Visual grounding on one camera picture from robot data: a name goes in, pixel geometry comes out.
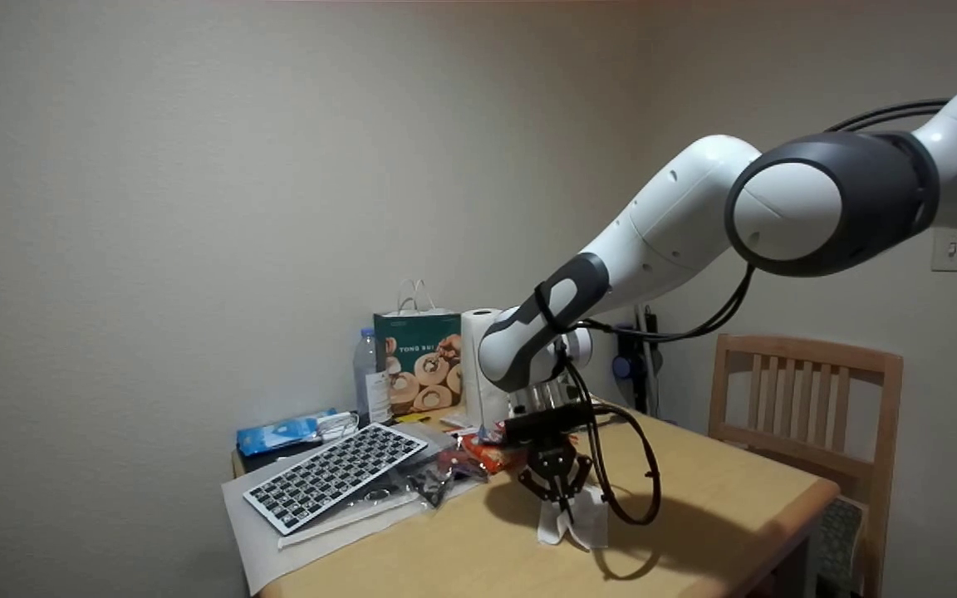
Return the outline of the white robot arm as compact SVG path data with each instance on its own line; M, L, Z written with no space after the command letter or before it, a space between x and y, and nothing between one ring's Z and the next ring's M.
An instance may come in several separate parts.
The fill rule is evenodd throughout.
M602 310L674 290L721 251L750 273L831 275L931 226L957 230L957 96L910 134L833 126L768 153L700 137L487 329L478 366L524 398L577 374L570 350Z

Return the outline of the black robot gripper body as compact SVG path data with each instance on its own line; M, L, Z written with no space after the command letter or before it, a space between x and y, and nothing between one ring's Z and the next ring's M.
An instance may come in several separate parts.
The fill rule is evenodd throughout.
M503 444L523 452L519 481L539 499L572 499L582 490L592 461L575 452L572 430L592 427L595 408L572 402L504 422Z

